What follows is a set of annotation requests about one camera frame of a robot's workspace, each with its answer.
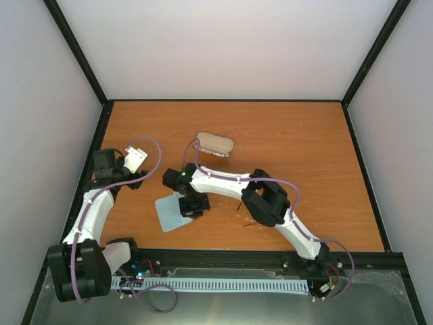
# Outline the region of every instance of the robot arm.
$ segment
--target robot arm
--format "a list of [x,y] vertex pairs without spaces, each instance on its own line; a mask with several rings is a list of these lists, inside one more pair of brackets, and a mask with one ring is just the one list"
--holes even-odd
[[252,218],[267,227],[276,228],[294,246],[298,255],[306,260],[323,265],[327,258],[329,248],[327,245],[307,239],[298,228],[310,238],[317,238],[293,214],[290,219],[290,201],[287,192],[272,181],[233,181],[210,177],[219,175],[231,179],[267,177],[268,174],[256,169],[251,174],[231,174],[222,171],[201,167],[197,169],[194,164],[187,164],[181,172],[168,169],[163,176],[162,183],[184,195],[179,199],[181,214],[184,217],[197,218],[203,211],[209,210],[209,203],[205,193],[214,193],[241,200]]
[[[101,233],[108,212],[113,207],[120,186],[101,191],[106,186],[119,181],[138,179],[147,171],[137,169],[147,158],[140,149],[127,148],[126,157],[115,158],[114,149],[98,150],[93,153],[95,179],[85,186],[83,205],[76,221],[60,245],[48,249],[47,260],[53,276],[55,293],[60,301],[75,300],[70,275],[70,259],[74,237],[80,220],[85,217],[79,231],[76,245],[76,283],[82,298],[107,295],[111,287],[112,274],[131,260],[137,250],[132,238],[121,238],[109,242],[105,249],[99,246]],[[136,190],[141,182],[129,184]]]

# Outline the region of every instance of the white wall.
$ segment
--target white wall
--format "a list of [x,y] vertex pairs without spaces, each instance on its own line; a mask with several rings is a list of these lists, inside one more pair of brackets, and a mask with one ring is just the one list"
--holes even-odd
[[395,0],[59,0],[109,98],[343,98]]
[[403,251],[433,324],[433,2],[412,1],[350,117],[392,249]]
[[19,324],[101,106],[41,0],[6,1],[0,18],[0,323]]

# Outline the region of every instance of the wooden table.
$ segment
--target wooden table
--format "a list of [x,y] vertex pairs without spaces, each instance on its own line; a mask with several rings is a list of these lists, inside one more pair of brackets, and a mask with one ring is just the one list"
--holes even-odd
[[[209,195],[211,210],[197,221],[162,232],[155,200],[172,190],[162,186],[167,168],[180,170],[187,143],[198,131],[229,137],[229,158],[200,154],[200,163],[231,173],[264,169],[298,185],[296,213],[320,238],[343,242],[351,251],[383,251],[355,150],[339,103],[296,102],[116,102],[102,148],[123,150],[138,135],[155,137],[162,148],[156,173],[139,190],[123,188],[110,211],[101,243],[132,236],[142,248],[291,250],[275,229],[252,223],[239,201]],[[157,160],[155,145],[134,144]],[[189,157],[193,159],[193,149]],[[293,202],[294,191],[288,189]],[[330,245],[332,250],[341,250]]]

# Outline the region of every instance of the wooden surface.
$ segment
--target wooden surface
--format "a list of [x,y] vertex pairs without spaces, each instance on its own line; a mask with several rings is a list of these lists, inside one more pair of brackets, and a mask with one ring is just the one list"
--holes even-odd
[[[252,218],[245,206],[236,211],[239,201],[212,194],[211,210],[203,217],[162,232],[155,200],[173,193],[162,186],[162,174],[169,167],[180,170],[185,146],[198,131],[235,144],[229,158],[200,154],[201,164],[230,173],[260,168],[289,180],[302,194],[296,214],[312,233],[340,240],[351,251],[383,251],[339,103],[116,102],[102,148],[123,150],[133,137],[151,135],[162,147],[162,163],[139,190],[120,191],[102,244],[132,236],[143,248],[293,249],[273,228],[245,226]],[[143,168],[152,169],[155,145],[141,140],[134,146],[149,154]],[[192,161],[193,149],[189,157]],[[288,193],[293,202],[294,191]]]

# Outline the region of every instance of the white connector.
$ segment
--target white connector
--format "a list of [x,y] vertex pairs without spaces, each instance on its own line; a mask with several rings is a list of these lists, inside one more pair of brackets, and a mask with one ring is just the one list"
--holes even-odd
[[142,149],[127,148],[128,155],[124,158],[123,166],[134,174],[140,165],[146,160],[147,154]]

